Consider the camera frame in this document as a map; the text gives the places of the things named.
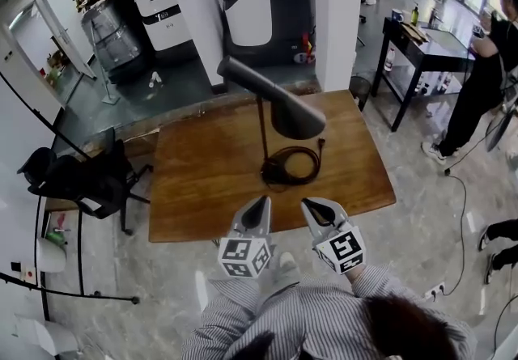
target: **green bottle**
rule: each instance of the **green bottle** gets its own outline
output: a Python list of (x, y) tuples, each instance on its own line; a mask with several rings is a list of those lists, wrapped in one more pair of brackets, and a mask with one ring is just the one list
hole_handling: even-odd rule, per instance
[(416, 4), (414, 10), (412, 11), (412, 19), (411, 19), (412, 25), (416, 26), (418, 24), (418, 21), (419, 21), (419, 9)]

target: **shirt sleeve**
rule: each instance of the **shirt sleeve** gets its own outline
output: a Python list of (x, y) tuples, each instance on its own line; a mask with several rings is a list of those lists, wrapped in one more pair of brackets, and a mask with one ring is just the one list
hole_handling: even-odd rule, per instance
[(182, 360), (219, 360), (248, 327), (253, 313), (218, 295), (202, 314), (202, 326), (182, 346)]
[(368, 265), (359, 278), (352, 285), (357, 297), (388, 297), (396, 295), (414, 302), (425, 309), (438, 321), (445, 324), (448, 333), (460, 360), (473, 359), (477, 348), (477, 339), (473, 330), (464, 321), (447, 316), (441, 311), (430, 309), (426, 302), (417, 296), (410, 288), (403, 286), (401, 281), (391, 275), (389, 267), (377, 268)]

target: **black pants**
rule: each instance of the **black pants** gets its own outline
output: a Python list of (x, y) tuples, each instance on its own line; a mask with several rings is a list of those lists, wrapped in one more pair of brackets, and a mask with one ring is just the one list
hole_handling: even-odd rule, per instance
[[(487, 229), (487, 237), (490, 240), (496, 238), (509, 238), (518, 241), (518, 219), (511, 219), (505, 222), (495, 223)], [(502, 269), (505, 265), (518, 262), (518, 245), (501, 251), (493, 259), (493, 268)]]
[(491, 87), (488, 82), (482, 83), (472, 74), (456, 101), (446, 138), (439, 144), (441, 154), (451, 156), (466, 144), (477, 129), (481, 117), (501, 102), (498, 88)]

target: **desk lamp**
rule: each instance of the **desk lamp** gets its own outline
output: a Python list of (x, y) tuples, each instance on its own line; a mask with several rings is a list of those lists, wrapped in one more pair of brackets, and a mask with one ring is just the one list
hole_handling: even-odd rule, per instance
[[(281, 149), (270, 157), (266, 143), (262, 99), (271, 102), (271, 121), (274, 129), (282, 136), (294, 140), (307, 140), (320, 134), (325, 127), (324, 114), (233, 57), (227, 56), (219, 63), (218, 74), (257, 96), (264, 153), (261, 178), (265, 183), (268, 186), (271, 184), (299, 185), (313, 181), (321, 168), (322, 147), (325, 140), (318, 139), (319, 154), (307, 147), (292, 146)], [(307, 176), (293, 176), (285, 168), (290, 156), (297, 153), (308, 155), (313, 161), (313, 170)]]

